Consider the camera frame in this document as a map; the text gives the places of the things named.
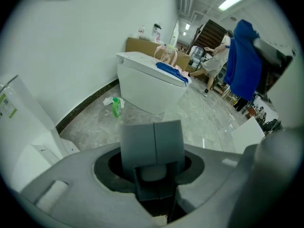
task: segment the white smart toilet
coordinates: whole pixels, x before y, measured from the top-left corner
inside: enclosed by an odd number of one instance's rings
[[[157,68],[159,62],[141,52],[117,55],[117,73],[122,98],[138,108],[160,114],[173,106],[186,92],[188,83]]]
[[[0,174],[21,192],[64,157],[79,152],[61,139],[54,123],[16,75],[0,76]]]

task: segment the label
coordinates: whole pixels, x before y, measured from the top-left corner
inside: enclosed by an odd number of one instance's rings
[[[6,114],[9,118],[12,118],[17,111],[5,94],[0,97],[0,111]]]
[[[117,115],[120,115],[121,112],[122,112],[122,109],[121,109],[120,103],[119,103],[116,107],[116,113],[117,113]]]

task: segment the marble floor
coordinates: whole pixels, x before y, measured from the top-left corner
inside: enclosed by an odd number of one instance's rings
[[[162,114],[150,114],[125,102],[122,115],[115,118],[112,105],[104,106],[106,97],[120,97],[116,85],[83,110],[60,134],[71,140],[81,151],[120,141],[122,124],[143,124],[181,120],[184,142],[217,151],[235,152],[231,132],[246,121],[228,101],[215,91],[204,97],[199,89],[206,85],[198,79],[171,109]]]

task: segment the green bottle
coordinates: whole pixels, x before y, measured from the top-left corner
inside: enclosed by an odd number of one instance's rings
[[[114,97],[113,101],[114,102],[113,102],[112,110],[113,110],[114,117],[119,117],[120,114],[122,113],[122,108],[120,106],[120,99]]]

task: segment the toilet lid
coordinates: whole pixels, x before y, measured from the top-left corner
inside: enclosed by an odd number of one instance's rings
[[[187,87],[187,85],[192,82],[189,78],[189,82],[185,83],[176,76],[160,70],[156,66],[156,63],[159,62],[159,60],[144,53],[132,51],[116,53],[116,55],[118,63],[123,64],[127,67],[134,68],[138,71],[149,74],[173,85]]]

